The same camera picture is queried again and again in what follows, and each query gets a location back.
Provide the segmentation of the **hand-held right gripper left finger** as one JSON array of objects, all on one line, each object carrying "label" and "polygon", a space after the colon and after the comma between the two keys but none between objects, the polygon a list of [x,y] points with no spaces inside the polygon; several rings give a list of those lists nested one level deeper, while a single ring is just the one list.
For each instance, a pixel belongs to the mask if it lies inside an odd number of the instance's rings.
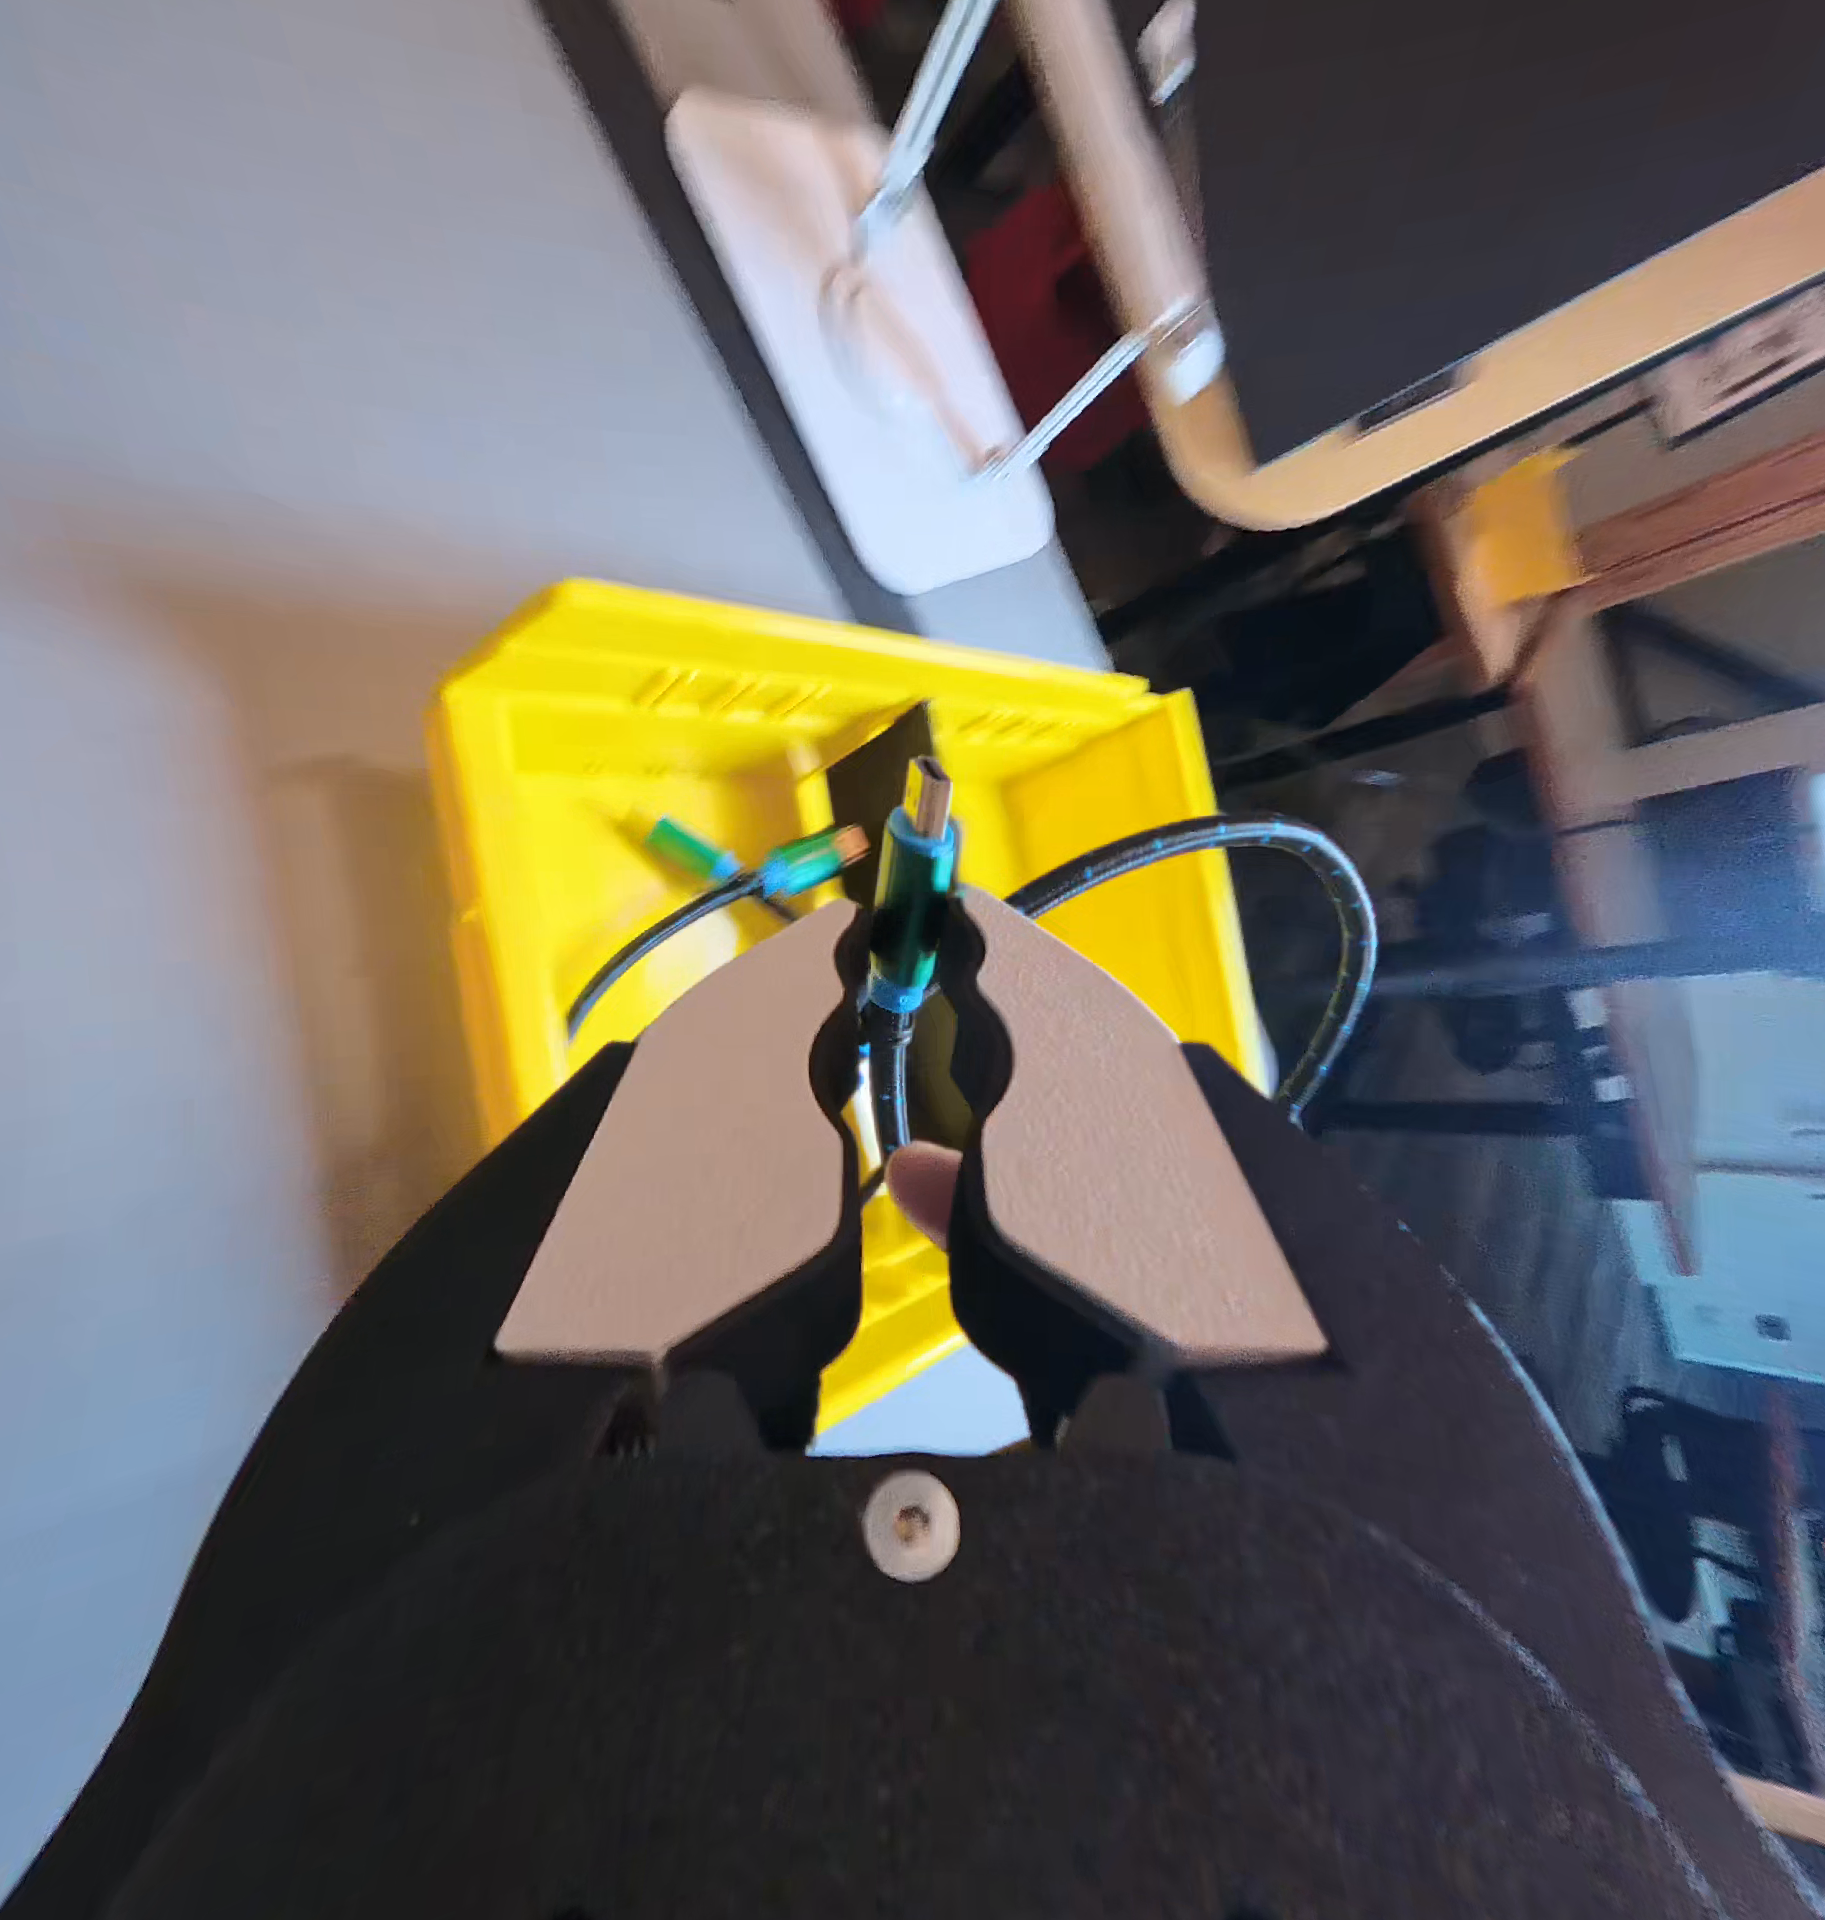
[{"label": "hand-held right gripper left finger", "polygon": [[507,1361],[666,1370],[831,1258],[815,1377],[856,1329],[858,1157],[850,973],[858,909],[834,900],[704,975],[638,1035],[495,1333]]}]

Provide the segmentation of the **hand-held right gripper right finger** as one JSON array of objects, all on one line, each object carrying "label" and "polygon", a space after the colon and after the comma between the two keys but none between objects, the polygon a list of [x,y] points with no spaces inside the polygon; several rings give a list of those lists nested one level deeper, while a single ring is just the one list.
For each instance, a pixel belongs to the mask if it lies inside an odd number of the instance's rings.
[{"label": "hand-held right gripper right finger", "polygon": [[951,1076],[989,1253],[1182,1370],[1323,1357],[1177,1033],[1015,906],[973,886],[951,905]]}]

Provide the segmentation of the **black HDMI cable green plug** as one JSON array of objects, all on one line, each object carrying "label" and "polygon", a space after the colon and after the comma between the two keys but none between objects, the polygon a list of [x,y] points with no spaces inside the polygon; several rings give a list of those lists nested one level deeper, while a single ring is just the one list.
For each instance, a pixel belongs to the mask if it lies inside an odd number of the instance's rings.
[{"label": "black HDMI cable green plug", "polygon": [[787,840],[756,861],[696,830],[660,814],[636,831],[638,849],[668,872],[689,879],[696,894],[672,906],[647,930],[633,935],[578,987],[563,1011],[563,1037],[577,1041],[593,1008],[660,948],[743,905],[756,905],[779,924],[800,917],[794,902],[845,876],[869,850],[868,833],[855,825],[827,828]]},{"label": "black HDMI cable green plug", "polygon": [[[1334,986],[1299,1063],[1272,1100],[1305,1123],[1313,1097],[1351,1041],[1379,973],[1379,919],[1357,863],[1323,831],[1285,821],[1226,814],[1139,830],[1063,861],[1006,898],[1027,919],[1047,915],[1098,888],[1185,855],[1276,850],[1315,876],[1334,911],[1340,948]],[[908,1058],[916,1020],[937,991],[937,962],[955,891],[959,833],[951,782],[931,757],[913,761],[906,796],[891,811],[879,850],[868,935],[858,1035],[876,1136],[869,1195],[894,1152],[910,1143]]]}]

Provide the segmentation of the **yellow plastic bin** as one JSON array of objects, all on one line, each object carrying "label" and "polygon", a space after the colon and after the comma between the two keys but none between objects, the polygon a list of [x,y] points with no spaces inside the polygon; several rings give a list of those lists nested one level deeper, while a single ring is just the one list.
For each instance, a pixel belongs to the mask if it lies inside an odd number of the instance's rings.
[{"label": "yellow plastic bin", "polygon": [[[916,693],[937,697],[940,739],[966,750],[966,822],[989,830],[995,876],[1008,874],[1043,822],[1043,801],[1069,798],[1075,773],[1168,771],[1173,793],[1192,793],[1177,707],[1121,675],[1074,675],[638,590],[560,586],[445,681],[428,757],[451,863],[451,943],[474,1084],[492,1140],[506,1140],[583,1074],[600,1107],[591,1140],[643,1029],[704,975],[794,924],[741,930],[739,906],[731,909],[729,927],[700,936],[696,960],[650,957],[645,984],[614,986],[618,1008],[591,1011],[567,1041],[563,1011],[600,955],[596,939],[633,932],[647,909],[674,902],[672,879],[638,849],[636,814],[670,803],[679,819],[722,828],[732,846],[755,852],[777,846],[790,828],[830,828],[819,780],[824,742]],[[811,898],[819,905],[797,922],[850,900],[834,881]],[[1250,1091],[1237,1071],[1250,1015],[1234,1009],[1242,962],[1231,886],[1153,881],[1134,888],[1132,905],[1154,909],[1153,932],[1203,932],[1203,957],[1192,967],[1198,995],[1178,995],[1171,965],[1153,962],[1148,932],[1075,930],[1067,946],[1166,1020],[1207,1100],[1213,1070],[1234,1092]],[[868,941],[861,913],[858,932]],[[856,1050],[863,975],[866,948],[861,971],[850,973]],[[586,1146],[575,1152],[567,1183]],[[1053,1306],[1011,1256],[985,1247],[973,1136],[962,1155],[955,1197],[966,1210],[951,1227],[951,1306],[927,1313],[1050,1401],[1047,1429],[1069,1419],[1098,1376],[1178,1381],[1237,1370],[1157,1361]],[[834,1329],[827,1256],[807,1265],[803,1283],[756,1303],[747,1325],[703,1335],[696,1354],[670,1367],[507,1361],[495,1347],[492,1357],[524,1373],[573,1367],[618,1376],[650,1431],[665,1427],[666,1398],[686,1381],[732,1381],[770,1448],[806,1448],[822,1419],[824,1373],[834,1376],[831,1412],[858,1404],[866,1383],[900,1384],[905,1376],[882,1313],[868,1310],[858,1194],[856,1204],[856,1329],[815,1377],[787,1377],[779,1363],[821,1357],[811,1338]],[[533,1253],[515,1262],[515,1291]]]}]

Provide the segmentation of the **black bin divider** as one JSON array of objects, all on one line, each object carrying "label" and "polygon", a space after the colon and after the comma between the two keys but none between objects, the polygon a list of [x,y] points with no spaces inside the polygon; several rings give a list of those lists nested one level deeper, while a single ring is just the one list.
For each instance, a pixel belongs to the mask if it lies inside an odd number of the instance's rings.
[{"label": "black bin divider", "polygon": [[875,898],[882,833],[901,803],[910,766],[937,757],[937,722],[930,701],[866,712],[824,742],[819,780],[830,803],[830,831],[858,830],[861,859],[837,876],[850,900]]}]

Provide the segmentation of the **red chair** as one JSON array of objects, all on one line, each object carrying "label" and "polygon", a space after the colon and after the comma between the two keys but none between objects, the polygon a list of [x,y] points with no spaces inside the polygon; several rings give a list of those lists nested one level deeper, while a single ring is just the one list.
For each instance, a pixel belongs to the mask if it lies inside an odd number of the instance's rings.
[{"label": "red chair", "polygon": [[969,243],[966,283],[1024,429],[1117,348],[1109,296],[1063,181],[1024,190]]}]

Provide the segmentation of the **black panel with wooden rim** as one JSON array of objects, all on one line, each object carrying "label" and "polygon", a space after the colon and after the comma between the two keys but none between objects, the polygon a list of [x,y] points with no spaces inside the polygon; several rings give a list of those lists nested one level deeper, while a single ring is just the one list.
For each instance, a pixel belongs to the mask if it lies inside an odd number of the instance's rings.
[{"label": "black panel with wooden rim", "polygon": [[[1825,3],[1011,5],[1166,465],[1325,521],[1825,283]],[[1214,333],[1210,373],[1177,321]]]}]

